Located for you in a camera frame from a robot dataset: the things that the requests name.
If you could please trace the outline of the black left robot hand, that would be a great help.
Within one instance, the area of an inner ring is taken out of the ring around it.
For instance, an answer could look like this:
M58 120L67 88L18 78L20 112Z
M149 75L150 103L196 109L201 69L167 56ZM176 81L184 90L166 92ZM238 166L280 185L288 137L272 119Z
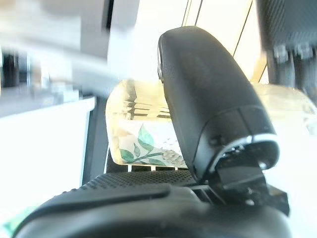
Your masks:
M271 84L317 94L317 2L257 0L262 49Z

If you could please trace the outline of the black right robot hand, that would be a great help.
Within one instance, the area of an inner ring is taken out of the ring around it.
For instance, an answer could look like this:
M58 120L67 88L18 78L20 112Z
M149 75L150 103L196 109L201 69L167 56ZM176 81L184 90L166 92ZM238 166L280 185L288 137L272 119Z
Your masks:
M188 167L104 174L53 197L15 238L290 238L286 192L264 171L280 155L253 86L210 33L187 26L158 41L158 74Z

